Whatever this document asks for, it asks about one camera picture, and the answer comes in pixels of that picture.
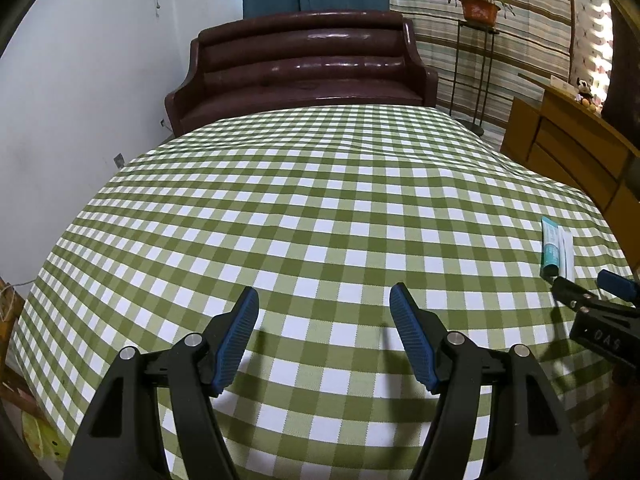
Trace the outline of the white teal tube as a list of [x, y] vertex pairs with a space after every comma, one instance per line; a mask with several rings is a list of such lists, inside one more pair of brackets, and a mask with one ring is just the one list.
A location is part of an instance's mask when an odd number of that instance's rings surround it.
[[560, 231], [559, 226], [547, 217], [541, 218], [542, 254], [540, 275], [553, 281], [560, 275]]

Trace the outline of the white twisted wrapper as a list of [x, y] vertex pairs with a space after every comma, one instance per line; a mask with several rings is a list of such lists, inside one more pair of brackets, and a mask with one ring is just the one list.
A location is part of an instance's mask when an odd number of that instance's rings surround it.
[[574, 240], [566, 229], [559, 228], [560, 277], [569, 281], [575, 279]]

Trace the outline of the wooden sideboard cabinet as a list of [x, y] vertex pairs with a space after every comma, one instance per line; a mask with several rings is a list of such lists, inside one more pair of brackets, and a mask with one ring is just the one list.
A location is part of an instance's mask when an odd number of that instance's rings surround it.
[[540, 102], [512, 101], [501, 153], [543, 176], [579, 188], [612, 228], [639, 227], [629, 171], [639, 149], [588, 107], [541, 82]]

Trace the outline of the mickey mouse plush toy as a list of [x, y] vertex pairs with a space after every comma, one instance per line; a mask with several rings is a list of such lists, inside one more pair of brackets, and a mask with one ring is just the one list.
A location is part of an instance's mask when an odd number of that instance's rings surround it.
[[582, 78], [576, 80], [577, 96], [576, 101], [583, 107], [594, 112], [597, 105], [594, 104], [594, 96], [591, 93], [589, 82]]

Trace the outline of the white box on cabinet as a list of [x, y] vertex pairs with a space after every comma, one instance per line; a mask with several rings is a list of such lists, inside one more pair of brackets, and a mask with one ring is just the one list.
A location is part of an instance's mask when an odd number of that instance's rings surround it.
[[550, 86], [569, 96], [574, 96], [577, 93], [577, 89], [572, 84], [555, 75], [550, 76]]

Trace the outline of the striped curtain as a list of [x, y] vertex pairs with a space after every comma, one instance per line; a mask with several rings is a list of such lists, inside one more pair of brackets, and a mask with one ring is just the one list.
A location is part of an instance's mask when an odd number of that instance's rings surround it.
[[[514, 15], [497, 18], [495, 58], [485, 110], [484, 141], [502, 141], [512, 101], [539, 102], [542, 90], [535, 79], [551, 75], [574, 84], [585, 79], [598, 103], [608, 94], [613, 56], [610, 0], [506, 0]], [[390, 7], [413, 21], [423, 62], [439, 74], [438, 105], [448, 112], [454, 80], [457, 24], [462, 7], [448, 0], [390, 0]], [[478, 32], [462, 32], [461, 86], [454, 98], [454, 118], [471, 116], [474, 92], [466, 79], [477, 66], [469, 44], [478, 44]]]

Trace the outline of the green white checkered tablecloth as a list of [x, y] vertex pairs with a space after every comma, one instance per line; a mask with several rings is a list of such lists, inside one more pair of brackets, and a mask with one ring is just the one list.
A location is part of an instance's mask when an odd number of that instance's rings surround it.
[[221, 120], [130, 162], [53, 246], [15, 327], [17, 361], [72, 440], [116, 353], [164, 350], [230, 310], [260, 312], [214, 402], [244, 479], [405, 479], [436, 401], [390, 317], [404, 283], [479, 346], [534, 352], [590, 448], [605, 360], [568, 338], [541, 278], [541, 222], [576, 281], [628, 274], [590, 198], [432, 108], [344, 105]]

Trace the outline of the black metal plant stand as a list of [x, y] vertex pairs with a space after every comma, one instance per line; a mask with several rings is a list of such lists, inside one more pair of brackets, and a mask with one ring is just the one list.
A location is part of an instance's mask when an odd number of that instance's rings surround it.
[[488, 26], [462, 20], [458, 21], [456, 56], [454, 57], [454, 80], [451, 84], [448, 108], [449, 115], [454, 114], [454, 98], [456, 97], [458, 88], [461, 86], [461, 82], [459, 81], [459, 70], [461, 68], [460, 62], [463, 47], [462, 32], [464, 30], [467, 32], [478, 32], [480, 34], [480, 42], [478, 44], [469, 44], [466, 47], [466, 53], [474, 54], [478, 65], [473, 68], [469, 68], [469, 73], [466, 75], [466, 79], [471, 84], [471, 89], [474, 92], [471, 116], [466, 119], [459, 119], [459, 122], [461, 122], [465, 128], [469, 129], [472, 133], [481, 138], [485, 133], [483, 124], [488, 101], [492, 66], [494, 65], [496, 38], [499, 36], [499, 32], [495, 26]]

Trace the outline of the potted plant terracotta pot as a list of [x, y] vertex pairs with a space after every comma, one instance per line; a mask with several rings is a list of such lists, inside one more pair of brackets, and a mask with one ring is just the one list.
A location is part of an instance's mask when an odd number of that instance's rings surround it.
[[502, 11], [504, 15], [512, 14], [514, 11], [510, 3], [506, 0], [448, 0], [455, 4], [462, 5], [462, 12], [465, 21], [470, 24], [494, 27], [497, 23], [498, 13]]

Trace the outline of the dark red leather sofa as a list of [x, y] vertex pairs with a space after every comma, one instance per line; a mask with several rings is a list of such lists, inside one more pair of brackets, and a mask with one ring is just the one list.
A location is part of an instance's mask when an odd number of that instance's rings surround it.
[[186, 79], [165, 98], [175, 136], [216, 120], [331, 104], [433, 107], [438, 73], [396, 11], [312, 11], [202, 30]]

